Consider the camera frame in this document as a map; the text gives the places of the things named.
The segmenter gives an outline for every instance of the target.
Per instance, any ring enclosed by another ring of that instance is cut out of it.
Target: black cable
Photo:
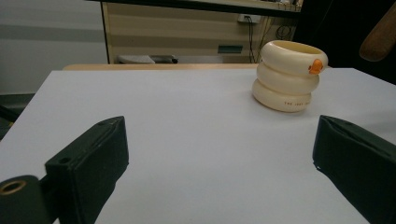
[[[270,32],[271,27],[275,23],[275,20],[276,20],[276,17],[274,17],[273,22],[272,22],[272,24],[270,24],[270,28],[268,28],[268,29],[267,29],[267,27],[268,27],[268,24],[269,24],[268,21],[270,21],[270,17],[268,17],[267,20],[266,20],[265,27],[264,27],[264,34],[262,35],[262,41],[260,42],[259,50],[258,50],[258,53],[257,53],[257,61],[259,61],[260,57],[261,57],[261,49],[262,49],[262,44],[264,43],[264,38],[268,34],[268,32]]]
[[[251,20],[251,18],[249,16],[246,18],[248,20],[248,41],[249,41],[249,45],[250,45],[250,51],[249,51],[248,57],[249,57],[251,63],[252,63],[252,59],[253,59],[253,62],[255,63],[256,59],[254,58],[253,47],[252,47],[252,44],[253,44],[253,21]]]

